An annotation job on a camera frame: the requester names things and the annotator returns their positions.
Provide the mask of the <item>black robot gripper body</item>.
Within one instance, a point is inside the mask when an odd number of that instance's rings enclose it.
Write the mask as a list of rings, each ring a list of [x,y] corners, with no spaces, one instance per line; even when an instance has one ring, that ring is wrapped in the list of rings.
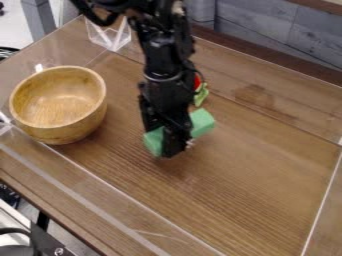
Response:
[[[164,127],[191,131],[189,107],[194,102],[197,68],[190,57],[194,47],[183,50],[167,39],[143,42],[140,46],[146,63],[139,96],[152,105]]]

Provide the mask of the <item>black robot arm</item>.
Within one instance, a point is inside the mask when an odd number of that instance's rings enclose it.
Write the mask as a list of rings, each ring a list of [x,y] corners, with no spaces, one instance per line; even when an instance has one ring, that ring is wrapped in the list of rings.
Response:
[[[183,0],[71,0],[87,19],[110,26],[126,16],[144,54],[144,81],[139,83],[139,108],[144,130],[162,131],[166,158],[186,150],[195,97],[195,52]]]

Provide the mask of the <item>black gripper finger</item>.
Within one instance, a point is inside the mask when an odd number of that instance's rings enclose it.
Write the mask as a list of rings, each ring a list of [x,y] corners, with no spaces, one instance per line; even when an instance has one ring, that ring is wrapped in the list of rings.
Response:
[[[187,142],[193,139],[189,130],[172,130],[170,127],[163,128],[162,139],[162,156],[172,158],[186,150]]]
[[[152,105],[143,96],[139,96],[139,109],[144,130],[150,132],[160,128],[163,126],[160,115],[155,112]]]

